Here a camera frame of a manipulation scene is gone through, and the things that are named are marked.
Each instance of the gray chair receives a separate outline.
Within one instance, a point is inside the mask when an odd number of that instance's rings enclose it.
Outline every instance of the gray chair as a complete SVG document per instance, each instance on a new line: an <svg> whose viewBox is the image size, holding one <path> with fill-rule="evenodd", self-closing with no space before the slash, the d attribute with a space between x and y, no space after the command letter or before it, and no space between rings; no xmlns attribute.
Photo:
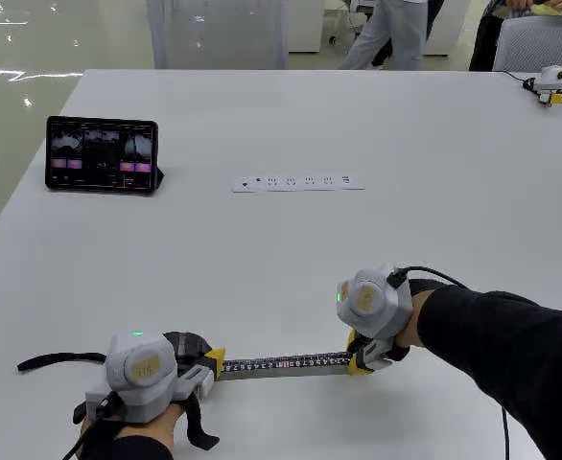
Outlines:
<svg viewBox="0 0 562 460"><path fill-rule="evenodd" d="M286 69L286 0L147 0L157 69Z"/></svg>
<svg viewBox="0 0 562 460"><path fill-rule="evenodd" d="M494 71L541 72L562 65L562 17L506 19L501 27Z"/></svg>

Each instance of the power socket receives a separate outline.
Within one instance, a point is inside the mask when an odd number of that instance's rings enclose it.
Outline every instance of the power socket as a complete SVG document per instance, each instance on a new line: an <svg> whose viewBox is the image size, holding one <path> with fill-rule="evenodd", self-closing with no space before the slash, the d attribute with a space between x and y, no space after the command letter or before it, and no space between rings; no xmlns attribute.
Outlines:
<svg viewBox="0 0 562 460"><path fill-rule="evenodd" d="M232 181L234 193L308 192L315 190L363 190L351 174L281 174L236 177Z"/></svg>

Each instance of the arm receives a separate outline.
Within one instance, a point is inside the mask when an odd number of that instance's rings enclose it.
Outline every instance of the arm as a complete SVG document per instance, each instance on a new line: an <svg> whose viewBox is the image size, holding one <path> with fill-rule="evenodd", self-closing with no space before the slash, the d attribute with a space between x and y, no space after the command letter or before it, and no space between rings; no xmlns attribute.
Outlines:
<svg viewBox="0 0 562 460"><path fill-rule="evenodd" d="M108 426L95 449L85 445L79 455L81 460L173 460L175 450L175 425L183 409L178 404L171 404L166 412L146 425L128 425L121 428L116 436L113 425ZM81 431L89 427L85 420Z"/></svg>
<svg viewBox="0 0 562 460"><path fill-rule="evenodd" d="M413 297L397 345L428 348L516 418L546 458L562 459L562 311L504 292L441 287Z"/></svg>

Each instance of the tablet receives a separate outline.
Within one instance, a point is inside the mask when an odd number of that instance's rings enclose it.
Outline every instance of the tablet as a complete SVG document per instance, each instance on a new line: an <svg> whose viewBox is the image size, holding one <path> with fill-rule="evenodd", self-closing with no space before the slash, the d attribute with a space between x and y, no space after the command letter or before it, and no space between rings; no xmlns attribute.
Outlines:
<svg viewBox="0 0 562 460"><path fill-rule="evenodd" d="M49 117L45 182L53 190L150 194L157 169L157 124Z"/></svg>

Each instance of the floor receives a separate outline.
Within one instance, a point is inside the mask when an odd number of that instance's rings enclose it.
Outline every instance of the floor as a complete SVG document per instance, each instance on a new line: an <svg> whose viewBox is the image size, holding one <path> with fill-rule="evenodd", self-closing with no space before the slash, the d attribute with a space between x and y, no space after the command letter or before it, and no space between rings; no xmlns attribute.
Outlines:
<svg viewBox="0 0 562 460"><path fill-rule="evenodd" d="M473 1L454 52L426 69L466 70L486 1ZM329 45L332 23L320 53L291 55L293 69L337 68L352 34ZM143 0L0 0L0 213L84 69L152 67Z"/></svg>

